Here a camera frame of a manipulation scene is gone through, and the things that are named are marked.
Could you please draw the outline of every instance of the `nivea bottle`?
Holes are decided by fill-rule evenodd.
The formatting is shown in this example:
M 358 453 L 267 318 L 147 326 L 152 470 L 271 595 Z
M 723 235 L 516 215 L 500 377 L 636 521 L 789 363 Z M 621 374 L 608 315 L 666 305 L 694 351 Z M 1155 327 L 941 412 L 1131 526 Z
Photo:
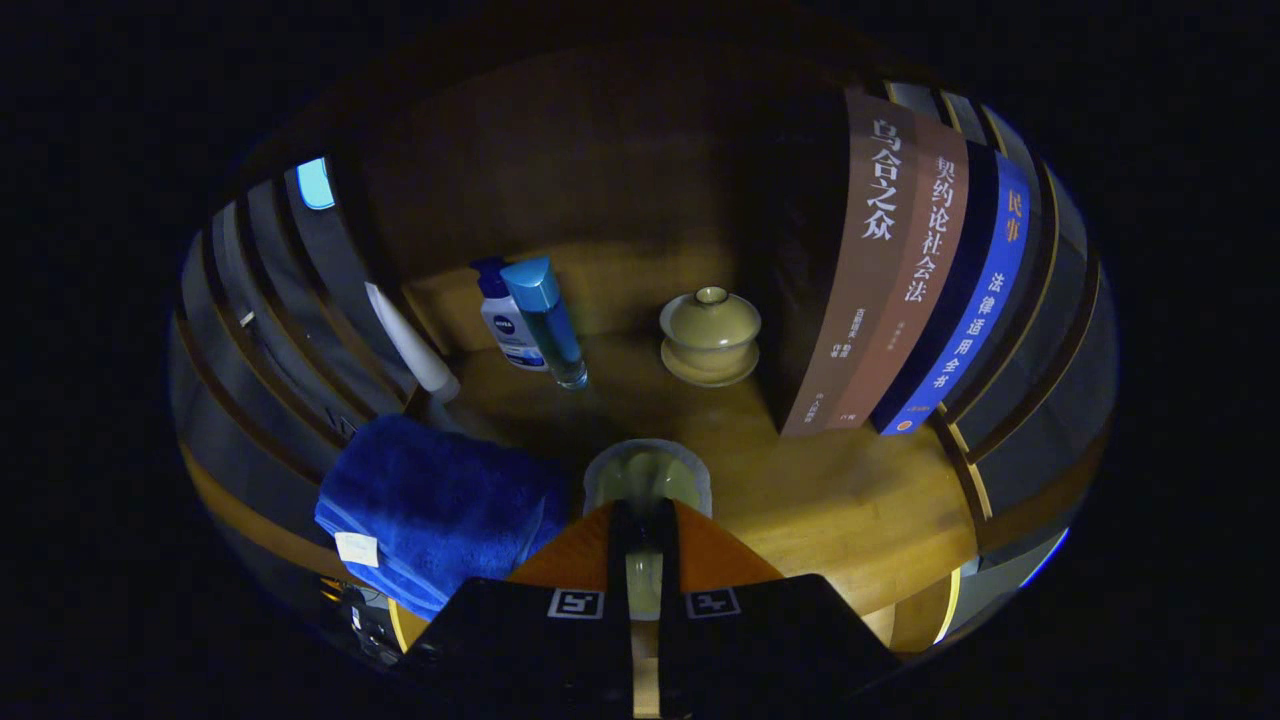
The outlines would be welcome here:
M 534 334 L 525 325 L 525 319 L 516 307 L 507 283 L 502 281 L 499 272 L 507 263 L 502 258 L 485 258 L 471 263 L 471 266 L 480 273 L 476 284 L 484 295 L 484 304 L 480 305 L 480 315 L 484 324 L 498 341 L 498 348 L 507 356 L 512 365 L 525 370 L 547 372 L 547 361 Z

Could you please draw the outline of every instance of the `blue cap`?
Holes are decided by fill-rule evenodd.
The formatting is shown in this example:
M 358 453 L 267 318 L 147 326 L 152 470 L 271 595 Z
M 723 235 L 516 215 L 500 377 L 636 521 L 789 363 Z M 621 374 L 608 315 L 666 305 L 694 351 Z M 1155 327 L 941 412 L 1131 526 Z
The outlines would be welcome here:
M 531 313 L 545 313 L 559 301 L 559 286 L 552 274 L 552 259 L 548 255 L 507 265 L 500 272 L 507 281 L 507 290 L 516 300 L 516 306 Z
M 485 297 L 507 297 L 511 295 L 507 291 L 507 283 L 502 282 L 502 275 L 498 274 L 507 266 L 507 261 L 500 255 L 476 260 L 471 263 L 471 266 L 480 273 L 476 284 L 480 286 L 481 295 Z

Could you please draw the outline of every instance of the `towel label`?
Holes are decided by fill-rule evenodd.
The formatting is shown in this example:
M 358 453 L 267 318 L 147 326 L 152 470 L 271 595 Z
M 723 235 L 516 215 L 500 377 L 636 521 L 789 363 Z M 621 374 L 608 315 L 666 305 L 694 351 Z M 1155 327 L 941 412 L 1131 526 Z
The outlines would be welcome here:
M 378 568 L 378 538 L 360 533 L 334 533 L 333 542 L 338 543 L 338 557 L 343 562 Z

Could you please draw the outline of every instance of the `ceramic cup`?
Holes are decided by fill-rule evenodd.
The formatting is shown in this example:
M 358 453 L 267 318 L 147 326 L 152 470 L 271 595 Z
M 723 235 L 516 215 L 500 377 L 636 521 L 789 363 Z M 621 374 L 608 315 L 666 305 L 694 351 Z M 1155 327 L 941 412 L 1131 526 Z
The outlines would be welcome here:
M 676 360 L 708 375 L 732 377 L 755 351 L 760 313 L 722 287 L 673 299 L 658 319 Z

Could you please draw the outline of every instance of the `blue towel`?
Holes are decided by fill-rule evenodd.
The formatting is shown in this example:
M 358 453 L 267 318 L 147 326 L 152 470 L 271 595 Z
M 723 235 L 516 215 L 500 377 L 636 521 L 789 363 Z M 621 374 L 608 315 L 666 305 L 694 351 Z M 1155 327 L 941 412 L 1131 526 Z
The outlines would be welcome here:
M 384 415 L 320 486 L 316 523 L 378 538 L 351 574 L 435 619 L 467 578 L 503 579 L 564 529 L 568 479 L 518 450 Z

